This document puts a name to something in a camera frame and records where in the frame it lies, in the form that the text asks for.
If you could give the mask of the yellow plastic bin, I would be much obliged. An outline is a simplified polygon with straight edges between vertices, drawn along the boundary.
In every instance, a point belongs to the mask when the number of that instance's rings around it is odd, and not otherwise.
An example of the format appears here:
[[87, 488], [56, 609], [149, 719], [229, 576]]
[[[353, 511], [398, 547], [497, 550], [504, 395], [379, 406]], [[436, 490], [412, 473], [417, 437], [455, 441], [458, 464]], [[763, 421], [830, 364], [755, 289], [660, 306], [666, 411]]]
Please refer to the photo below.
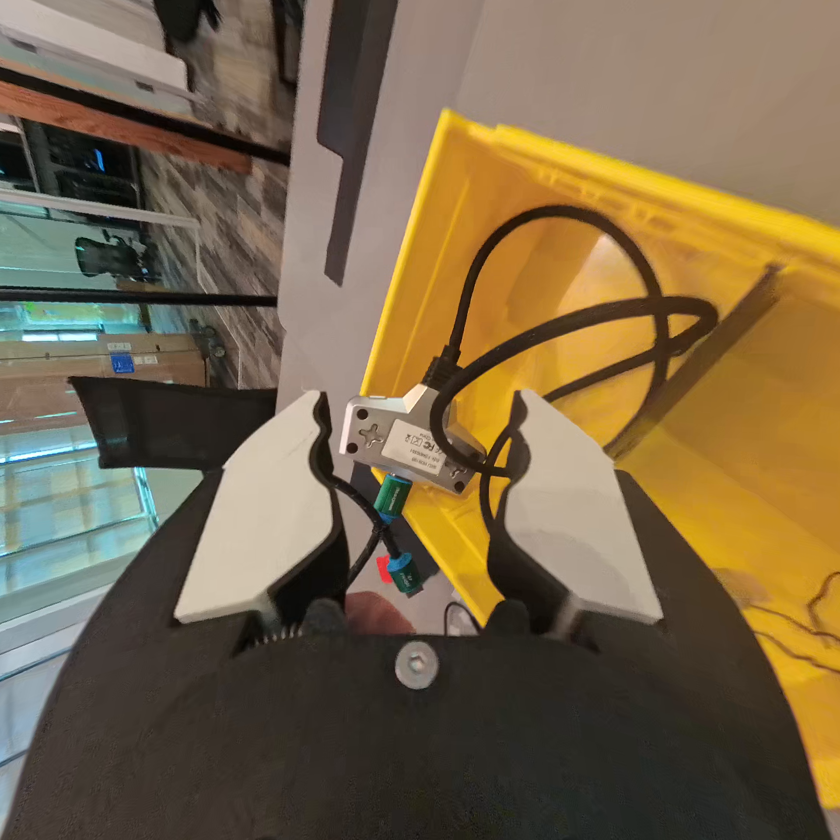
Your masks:
[[[643, 251], [664, 295], [708, 300], [720, 318], [705, 342], [668, 363], [659, 416], [621, 440], [650, 363], [555, 407], [606, 446], [741, 607], [767, 598], [798, 613], [839, 568], [838, 227], [444, 110], [361, 393], [402, 397], [419, 383], [449, 338], [480, 246], [509, 218], [555, 204], [606, 216]], [[479, 273], [458, 363], [562, 314], [646, 291], [594, 228], [527, 223]], [[546, 395], [649, 350], [654, 329], [640, 317], [527, 350], [458, 394], [457, 419], [489, 449], [515, 391]], [[488, 618], [501, 596], [487, 573], [477, 481], [462, 500], [426, 485], [406, 512], [477, 617]], [[838, 677], [760, 645], [792, 705], [820, 799], [838, 809]]]

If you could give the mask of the dark loose thread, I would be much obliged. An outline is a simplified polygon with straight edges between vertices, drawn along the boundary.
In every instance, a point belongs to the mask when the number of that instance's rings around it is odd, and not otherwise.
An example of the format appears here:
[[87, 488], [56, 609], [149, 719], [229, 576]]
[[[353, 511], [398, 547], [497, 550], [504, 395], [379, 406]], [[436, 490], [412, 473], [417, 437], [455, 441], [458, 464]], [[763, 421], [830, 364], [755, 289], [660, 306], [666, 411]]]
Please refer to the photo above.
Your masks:
[[742, 611], [754, 636], [796, 667], [838, 677], [838, 580], [837, 570], [828, 573], [798, 613], [767, 598], [752, 599]]

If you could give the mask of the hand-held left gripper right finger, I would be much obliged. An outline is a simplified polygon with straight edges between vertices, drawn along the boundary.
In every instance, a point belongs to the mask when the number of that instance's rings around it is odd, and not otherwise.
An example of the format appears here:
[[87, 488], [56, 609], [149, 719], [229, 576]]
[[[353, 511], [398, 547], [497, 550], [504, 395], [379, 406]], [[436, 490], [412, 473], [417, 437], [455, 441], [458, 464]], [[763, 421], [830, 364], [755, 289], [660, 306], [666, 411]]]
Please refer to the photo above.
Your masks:
[[613, 461], [538, 393], [511, 405], [509, 483], [488, 528], [487, 570], [531, 631], [568, 637], [585, 614], [664, 617]]

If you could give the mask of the wood-edged desk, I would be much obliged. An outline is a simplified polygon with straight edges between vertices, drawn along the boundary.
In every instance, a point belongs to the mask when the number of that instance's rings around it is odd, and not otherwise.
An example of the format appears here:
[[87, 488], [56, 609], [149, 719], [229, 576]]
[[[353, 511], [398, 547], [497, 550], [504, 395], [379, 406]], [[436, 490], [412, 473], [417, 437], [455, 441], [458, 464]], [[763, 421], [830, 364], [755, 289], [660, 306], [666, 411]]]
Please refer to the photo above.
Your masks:
[[1, 68], [2, 111], [31, 122], [247, 175], [253, 163], [291, 166], [288, 150], [95, 92]]

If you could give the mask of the flat cardboard box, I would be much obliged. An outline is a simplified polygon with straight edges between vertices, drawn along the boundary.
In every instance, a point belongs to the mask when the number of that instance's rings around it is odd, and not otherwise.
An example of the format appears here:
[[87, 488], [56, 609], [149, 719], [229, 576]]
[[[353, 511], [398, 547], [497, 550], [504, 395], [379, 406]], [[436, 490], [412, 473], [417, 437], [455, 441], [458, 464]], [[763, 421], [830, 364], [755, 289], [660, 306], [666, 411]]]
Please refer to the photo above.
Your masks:
[[1, 349], [2, 428], [78, 424], [81, 404], [71, 376], [207, 384], [207, 366], [187, 333], [56, 333], [54, 340], [4, 340]]

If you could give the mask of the braided HDMI cable green plugs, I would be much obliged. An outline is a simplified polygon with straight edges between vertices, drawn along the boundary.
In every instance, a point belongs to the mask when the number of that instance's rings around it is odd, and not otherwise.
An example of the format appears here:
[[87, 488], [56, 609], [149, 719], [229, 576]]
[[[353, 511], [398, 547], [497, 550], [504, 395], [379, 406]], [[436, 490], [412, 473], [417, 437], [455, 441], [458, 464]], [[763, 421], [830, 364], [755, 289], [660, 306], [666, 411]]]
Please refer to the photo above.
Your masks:
[[396, 589], [406, 597], [420, 592], [423, 581], [413, 556], [402, 550], [392, 530], [393, 523], [403, 514], [413, 488], [412, 481], [387, 474], [374, 502], [366, 499], [351, 483], [337, 476], [331, 478], [331, 485], [357, 505], [371, 521], [371, 536], [351, 564], [347, 584], [355, 582], [381, 543], [386, 550], [385, 572]]

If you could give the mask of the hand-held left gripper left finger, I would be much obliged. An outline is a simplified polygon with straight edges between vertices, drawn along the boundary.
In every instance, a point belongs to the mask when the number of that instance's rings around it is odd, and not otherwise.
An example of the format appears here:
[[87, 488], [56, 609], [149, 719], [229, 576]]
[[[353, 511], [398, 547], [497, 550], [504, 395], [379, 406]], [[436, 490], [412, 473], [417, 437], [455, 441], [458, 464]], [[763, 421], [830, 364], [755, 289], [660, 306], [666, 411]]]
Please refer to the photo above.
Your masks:
[[182, 624], [253, 613], [302, 624], [343, 612], [349, 546], [333, 486], [327, 394], [304, 392], [228, 457], [175, 604]]

